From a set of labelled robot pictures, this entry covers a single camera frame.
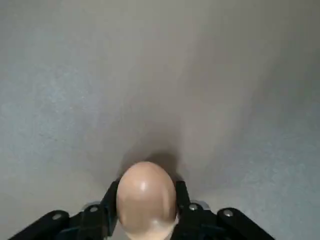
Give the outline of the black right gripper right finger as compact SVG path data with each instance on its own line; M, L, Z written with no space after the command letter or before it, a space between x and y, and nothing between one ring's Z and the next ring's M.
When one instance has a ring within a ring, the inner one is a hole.
M173 240L273 240L274 237L240 210L227 207L213 213L205 202L191 201L186 183L175 183L178 222Z

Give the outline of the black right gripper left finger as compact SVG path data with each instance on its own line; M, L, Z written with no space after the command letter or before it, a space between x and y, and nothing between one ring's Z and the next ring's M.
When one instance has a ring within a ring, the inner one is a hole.
M106 240L117 225L116 196L119 180L109 186L101 201L88 204L71 216L53 210L13 235L11 240Z

